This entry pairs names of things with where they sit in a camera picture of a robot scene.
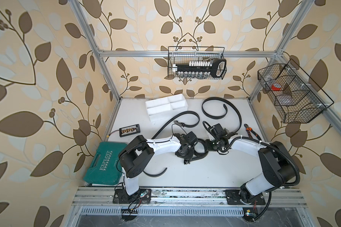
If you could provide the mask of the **black belt front loop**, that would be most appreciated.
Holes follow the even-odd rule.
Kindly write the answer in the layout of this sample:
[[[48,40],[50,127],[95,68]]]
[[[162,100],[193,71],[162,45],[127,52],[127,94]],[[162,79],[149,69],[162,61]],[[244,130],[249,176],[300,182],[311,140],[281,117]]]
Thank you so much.
[[[208,155],[208,150],[206,147],[206,141],[203,139],[198,139],[198,142],[188,149],[188,154],[184,158],[184,164],[188,165],[191,162],[201,160]]]

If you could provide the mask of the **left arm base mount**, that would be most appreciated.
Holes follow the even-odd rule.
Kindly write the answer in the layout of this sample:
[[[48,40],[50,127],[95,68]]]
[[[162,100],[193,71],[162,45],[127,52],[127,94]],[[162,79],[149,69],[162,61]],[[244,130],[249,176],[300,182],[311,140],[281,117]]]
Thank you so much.
[[[140,188],[133,195],[128,195],[125,189],[116,189],[113,203],[114,204],[130,204],[132,202],[142,201],[144,204],[149,204],[152,197],[151,189]]]

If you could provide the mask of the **white divided storage tray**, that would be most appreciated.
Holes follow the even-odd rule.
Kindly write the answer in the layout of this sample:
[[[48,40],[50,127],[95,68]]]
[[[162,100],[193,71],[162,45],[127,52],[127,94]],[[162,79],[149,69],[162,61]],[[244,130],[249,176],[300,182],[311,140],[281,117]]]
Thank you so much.
[[[152,123],[169,120],[175,115],[188,110],[188,103],[183,94],[146,101],[145,106]]]

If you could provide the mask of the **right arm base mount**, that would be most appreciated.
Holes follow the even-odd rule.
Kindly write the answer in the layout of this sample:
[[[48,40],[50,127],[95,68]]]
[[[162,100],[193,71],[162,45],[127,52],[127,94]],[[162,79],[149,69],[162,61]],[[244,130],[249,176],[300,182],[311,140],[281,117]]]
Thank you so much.
[[[228,205],[265,205],[266,201],[262,193],[251,195],[247,190],[225,190]]]

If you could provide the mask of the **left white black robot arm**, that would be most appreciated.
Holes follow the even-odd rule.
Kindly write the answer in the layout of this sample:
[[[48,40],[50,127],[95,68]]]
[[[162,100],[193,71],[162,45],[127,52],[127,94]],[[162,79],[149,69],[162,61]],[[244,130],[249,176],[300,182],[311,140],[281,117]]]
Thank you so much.
[[[118,155],[124,173],[124,188],[128,196],[139,191],[138,176],[144,171],[154,155],[174,153],[177,157],[190,161],[198,144],[193,132],[188,134],[175,133],[163,139],[145,139],[136,136]]]

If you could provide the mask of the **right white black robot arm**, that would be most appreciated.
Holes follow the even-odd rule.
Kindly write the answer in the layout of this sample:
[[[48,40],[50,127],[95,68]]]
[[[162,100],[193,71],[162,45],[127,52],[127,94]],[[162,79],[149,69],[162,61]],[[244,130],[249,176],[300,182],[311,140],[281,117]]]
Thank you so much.
[[[207,140],[207,150],[225,155],[229,150],[242,151],[257,157],[261,173],[240,187],[239,195],[244,201],[263,192],[271,192],[282,186],[296,186],[300,183],[300,171],[281,142],[266,143],[250,137],[227,132],[220,124],[211,126],[202,122],[214,140]]]

